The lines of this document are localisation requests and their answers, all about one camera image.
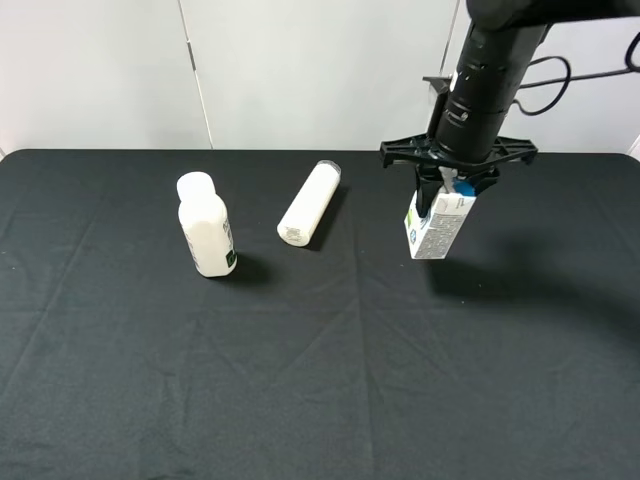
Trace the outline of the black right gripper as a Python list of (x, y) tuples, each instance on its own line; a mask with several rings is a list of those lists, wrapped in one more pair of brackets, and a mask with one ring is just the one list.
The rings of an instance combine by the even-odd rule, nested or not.
[(498, 166), (510, 162), (531, 164), (538, 149), (529, 140), (498, 136), (489, 154), (479, 163), (471, 163), (462, 157), (447, 153), (436, 145), (427, 134), (400, 140), (382, 142), (380, 154), (384, 168), (394, 164), (414, 164), (416, 170), (416, 211), (426, 217), (432, 202), (444, 185), (438, 167), (455, 169), (459, 176), (467, 179), (476, 196), (495, 185), (499, 180)]

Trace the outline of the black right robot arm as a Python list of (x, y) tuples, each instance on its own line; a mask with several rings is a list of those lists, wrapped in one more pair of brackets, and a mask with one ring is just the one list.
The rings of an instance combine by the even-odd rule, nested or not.
[(467, 10), (471, 24), (454, 75), (427, 80), (436, 93), (427, 131), (380, 146), (383, 166), (414, 165), (420, 217), (426, 217), (448, 172), (480, 194), (498, 181), (499, 165), (533, 161), (538, 150), (531, 141), (502, 137), (499, 131), (553, 25), (635, 17), (639, 4), (470, 1)]

